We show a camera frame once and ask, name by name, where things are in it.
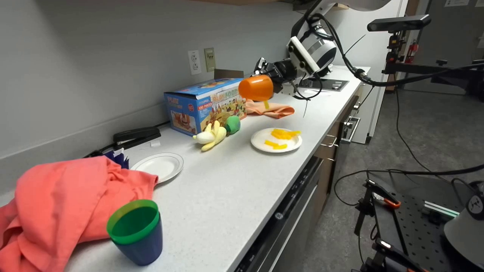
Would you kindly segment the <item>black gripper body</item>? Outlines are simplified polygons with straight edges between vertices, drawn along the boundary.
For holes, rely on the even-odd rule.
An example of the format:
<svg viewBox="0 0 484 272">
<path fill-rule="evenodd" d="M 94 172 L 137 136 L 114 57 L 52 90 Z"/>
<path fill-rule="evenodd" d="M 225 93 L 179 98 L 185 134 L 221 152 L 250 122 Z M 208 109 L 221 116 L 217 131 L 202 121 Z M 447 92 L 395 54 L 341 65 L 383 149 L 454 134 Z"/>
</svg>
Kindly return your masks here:
<svg viewBox="0 0 484 272">
<path fill-rule="evenodd" d="M 255 75 L 268 75 L 274 83 L 274 90 L 280 92 L 285 83 L 297 78 L 299 71 L 291 60 L 270 62 L 261 57 L 256 62 Z"/>
</svg>

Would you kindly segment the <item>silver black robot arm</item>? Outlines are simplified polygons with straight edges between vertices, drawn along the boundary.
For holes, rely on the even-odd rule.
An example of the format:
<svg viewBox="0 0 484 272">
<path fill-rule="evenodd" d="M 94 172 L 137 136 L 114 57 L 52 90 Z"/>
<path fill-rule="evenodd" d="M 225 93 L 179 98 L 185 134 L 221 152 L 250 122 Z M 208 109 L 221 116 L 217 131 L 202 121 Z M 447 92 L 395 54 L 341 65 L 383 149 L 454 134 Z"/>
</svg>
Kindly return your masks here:
<svg viewBox="0 0 484 272">
<path fill-rule="evenodd" d="M 314 78 L 321 78 L 329 72 L 338 53 L 336 36 L 323 27 L 326 13 L 336 4 L 346 4 L 355 10 L 377 10 L 391 0 L 317 0 L 306 13 L 294 24 L 287 45 L 288 56 L 279 62 L 261 57 L 255 68 L 255 75 L 270 75 L 276 90 L 282 84 L 306 72 Z"/>
</svg>

